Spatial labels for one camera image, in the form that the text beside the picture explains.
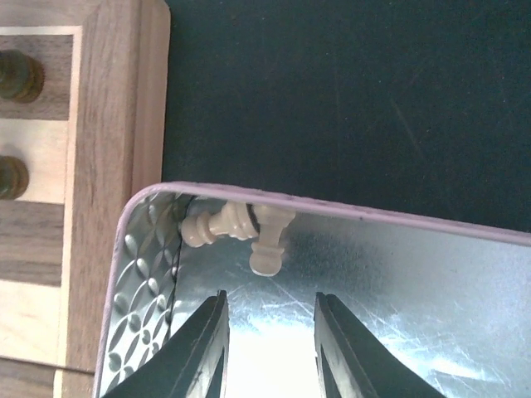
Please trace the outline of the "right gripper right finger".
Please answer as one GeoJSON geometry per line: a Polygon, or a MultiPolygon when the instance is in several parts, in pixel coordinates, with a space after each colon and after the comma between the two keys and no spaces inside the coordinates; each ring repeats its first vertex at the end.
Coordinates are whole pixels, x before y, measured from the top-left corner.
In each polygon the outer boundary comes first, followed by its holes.
{"type": "Polygon", "coordinates": [[[443,396],[395,358],[333,294],[316,294],[314,345],[323,397],[443,396]]]}

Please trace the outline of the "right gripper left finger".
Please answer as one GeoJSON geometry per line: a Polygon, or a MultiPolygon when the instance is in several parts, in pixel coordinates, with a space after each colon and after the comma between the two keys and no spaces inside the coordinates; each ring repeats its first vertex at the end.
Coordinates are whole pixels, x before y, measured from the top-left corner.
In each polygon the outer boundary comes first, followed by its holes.
{"type": "Polygon", "coordinates": [[[227,292],[208,297],[150,360],[105,395],[223,397],[227,388],[227,292]]]}

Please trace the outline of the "light chess piece fourteenth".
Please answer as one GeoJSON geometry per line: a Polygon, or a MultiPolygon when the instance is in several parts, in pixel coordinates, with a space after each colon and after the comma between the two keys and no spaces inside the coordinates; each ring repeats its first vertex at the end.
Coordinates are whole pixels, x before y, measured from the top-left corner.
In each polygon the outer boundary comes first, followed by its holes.
{"type": "Polygon", "coordinates": [[[279,246],[283,230],[295,219],[296,212],[273,206],[252,207],[260,227],[257,241],[251,244],[251,270],[259,276],[272,277],[282,267],[284,249],[279,246]]]}

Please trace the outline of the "light chess piece thirteenth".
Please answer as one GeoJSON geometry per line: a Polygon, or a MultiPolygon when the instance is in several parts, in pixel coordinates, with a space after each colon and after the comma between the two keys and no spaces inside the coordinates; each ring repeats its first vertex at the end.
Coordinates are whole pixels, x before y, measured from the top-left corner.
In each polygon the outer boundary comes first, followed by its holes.
{"type": "Polygon", "coordinates": [[[204,211],[187,216],[181,224],[181,237],[192,248],[211,245],[222,235],[238,240],[258,236],[246,203],[228,201],[216,214],[204,211]]]}

